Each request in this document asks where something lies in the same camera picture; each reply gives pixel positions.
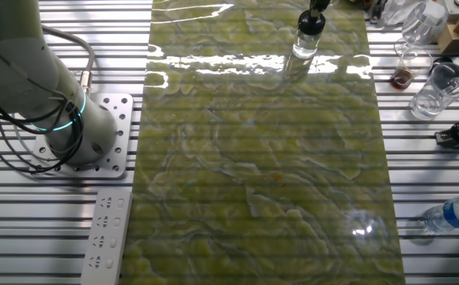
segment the cable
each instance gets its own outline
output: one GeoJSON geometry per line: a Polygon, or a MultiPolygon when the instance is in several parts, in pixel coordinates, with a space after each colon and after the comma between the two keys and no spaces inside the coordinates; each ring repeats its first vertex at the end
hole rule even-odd
{"type": "MultiPolygon", "coordinates": [[[[23,120],[23,119],[16,119],[13,115],[12,115],[12,117],[14,118],[14,121],[21,122],[21,123],[35,123],[35,122],[40,122],[40,121],[42,121],[42,120],[48,119],[49,117],[53,116],[56,112],[58,112],[58,111],[61,109],[61,107],[62,107],[62,105],[60,104],[57,108],[55,108],[54,110],[52,110],[52,111],[49,112],[48,114],[43,115],[43,116],[39,116],[39,117],[33,118],[33,119],[26,119],[26,120],[23,120]]],[[[0,115],[0,119],[1,119],[1,120],[7,120],[7,119],[5,119],[4,116],[1,116],[1,115],[0,115]]]]}
{"type": "Polygon", "coordinates": [[[49,167],[46,167],[44,168],[43,166],[41,165],[33,165],[32,163],[28,162],[28,161],[25,161],[23,159],[22,156],[20,156],[18,154],[18,152],[13,148],[13,146],[11,146],[11,144],[9,144],[9,142],[7,142],[7,138],[5,138],[5,136],[3,136],[3,138],[5,138],[5,142],[6,144],[8,145],[8,147],[10,147],[10,149],[12,150],[12,152],[14,154],[16,154],[23,162],[25,162],[26,164],[28,164],[29,166],[33,167],[33,168],[36,168],[36,170],[28,170],[28,169],[20,169],[18,167],[16,167],[15,165],[11,164],[9,161],[7,161],[1,154],[0,152],[0,158],[1,160],[7,165],[9,166],[10,168],[18,171],[18,172],[22,172],[22,173],[31,173],[31,174],[34,174],[34,173],[45,173],[47,171],[50,171],[52,169],[56,169],[58,167],[60,167],[61,165],[64,165],[66,162],[68,162],[78,151],[78,149],[80,148],[80,145],[82,144],[82,140],[83,140],[83,127],[84,127],[84,124],[83,124],[83,119],[82,119],[82,114],[80,114],[78,108],[75,106],[74,107],[74,104],[73,103],[70,103],[70,107],[72,108],[76,108],[77,111],[76,112],[70,112],[70,118],[74,121],[74,123],[72,124],[72,129],[73,129],[73,134],[74,134],[74,137],[76,138],[75,139],[75,142],[74,144],[76,144],[76,147],[75,148],[71,148],[71,151],[66,155],[64,156],[59,162],[57,162],[55,165],[53,166],[49,166],[49,167]]]}
{"type": "Polygon", "coordinates": [[[41,25],[41,28],[43,29],[44,32],[48,32],[52,34],[53,36],[58,36],[64,40],[69,40],[77,44],[80,44],[89,53],[89,61],[87,62],[87,67],[85,68],[85,70],[91,71],[93,69],[94,61],[96,60],[96,55],[94,54],[94,50],[90,46],[90,44],[88,44],[86,41],[82,40],[81,38],[75,35],[72,35],[70,33],[63,32],[63,31],[59,31],[56,28],[50,28],[50,27],[47,27],[46,25],[41,25]]]}
{"type": "MultiPolygon", "coordinates": [[[[13,125],[13,130],[15,131],[15,135],[17,136],[18,142],[22,145],[22,147],[24,147],[25,151],[27,151],[29,154],[31,154],[34,158],[36,158],[38,160],[41,160],[41,161],[44,161],[44,162],[54,162],[54,161],[58,161],[60,159],[60,158],[53,158],[53,159],[42,158],[41,156],[35,154],[31,149],[29,149],[29,146],[27,146],[27,144],[22,139],[22,136],[21,136],[20,132],[18,131],[17,125],[15,125],[15,124],[13,125]]],[[[3,133],[3,132],[1,132],[1,135],[2,135],[3,138],[6,136],[6,134],[3,133]]]]}
{"type": "Polygon", "coordinates": [[[61,120],[61,117],[63,115],[63,112],[64,112],[64,109],[66,108],[66,106],[69,104],[70,102],[68,100],[66,100],[66,102],[64,103],[64,106],[59,110],[59,114],[57,115],[57,117],[55,118],[55,122],[49,127],[47,128],[46,130],[44,131],[39,131],[39,130],[33,130],[29,127],[26,127],[24,124],[20,123],[20,122],[17,122],[12,116],[10,116],[4,109],[1,108],[0,106],[0,113],[1,113],[1,116],[3,118],[3,120],[7,120],[13,124],[16,124],[19,128],[21,128],[22,130],[24,131],[28,131],[30,132],[31,134],[35,134],[35,135],[45,135],[45,134],[48,134],[49,132],[52,132],[54,131],[55,129],[55,126],[59,123],[59,121],[61,120]]]}

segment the slotted aluminum surface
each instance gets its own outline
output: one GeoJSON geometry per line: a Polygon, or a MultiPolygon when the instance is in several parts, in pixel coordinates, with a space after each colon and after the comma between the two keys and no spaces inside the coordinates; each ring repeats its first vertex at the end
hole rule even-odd
{"type": "MultiPolygon", "coordinates": [[[[131,187],[151,3],[40,1],[44,24],[72,32],[94,47],[97,67],[93,92],[129,93],[134,97],[128,175],[124,181],[37,181],[0,161],[0,284],[80,283],[97,191],[131,187]]],[[[406,280],[408,284],[459,284],[459,230],[429,245],[412,242],[407,231],[410,218],[459,195],[459,150],[443,150],[433,140],[435,131],[459,121],[459,101],[431,123],[411,118],[408,101],[426,78],[418,78],[404,92],[394,90],[386,80],[398,62],[393,43],[400,38],[400,27],[380,30],[368,26],[368,32],[406,280]]],[[[86,52],[53,36],[46,39],[79,76],[86,52]]],[[[429,49],[438,56],[435,46],[429,49]]],[[[10,125],[6,131],[15,137],[10,125]]],[[[22,135],[32,148],[34,137],[22,135]]],[[[12,144],[23,150],[16,139],[12,144]]],[[[6,151],[1,139],[0,149],[6,151]]],[[[11,155],[6,157],[21,165],[11,155]]]]}

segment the black bottle cap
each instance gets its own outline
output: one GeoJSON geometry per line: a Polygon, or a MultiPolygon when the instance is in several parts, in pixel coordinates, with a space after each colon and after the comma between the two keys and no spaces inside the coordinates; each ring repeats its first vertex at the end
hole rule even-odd
{"type": "Polygon", "coordinates": [[[319,17],[311,17],[310,11],[305,11],[298,18],[298,29],[309,36],[322,33],[325,24],[326,19],[322,13],[319,14],[319,17]]]}

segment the drinking glass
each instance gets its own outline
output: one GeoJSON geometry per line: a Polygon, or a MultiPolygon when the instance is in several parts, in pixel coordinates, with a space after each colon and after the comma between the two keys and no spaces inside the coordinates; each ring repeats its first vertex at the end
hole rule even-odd
{"type": "Polygon", "coordinates": [[[427,74],[432,64],[433,59],[428,51],[421,48],[409,48],[400,57],[398,66],[389,82],[397,89],[406,89],[414,78],[427,74]]]}
{"type": "Polygon", "coordinates": [[[442,63],[434,68],[425,86],[412,98],[412,114],[421,120],[432,120],[459,98],[459,66],[442,63]]]}
{"type": "Polygon", "coordinates": [[[437,2],[423,1],[409,14],[402,28],[402,39],[395,43],[401,55],[408,48],[422,47],[435,41],[448,20],[446,8],[437,2]]]}

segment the power strip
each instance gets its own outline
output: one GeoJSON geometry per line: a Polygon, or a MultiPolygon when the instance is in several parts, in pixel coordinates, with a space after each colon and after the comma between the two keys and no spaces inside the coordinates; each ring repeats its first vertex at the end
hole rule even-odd
{"type": "Polygon", "coordinates": [[[119,282],[131,200],[131,192],[126,190],[97,193],[82,285],[115,285],[119,282]]]}

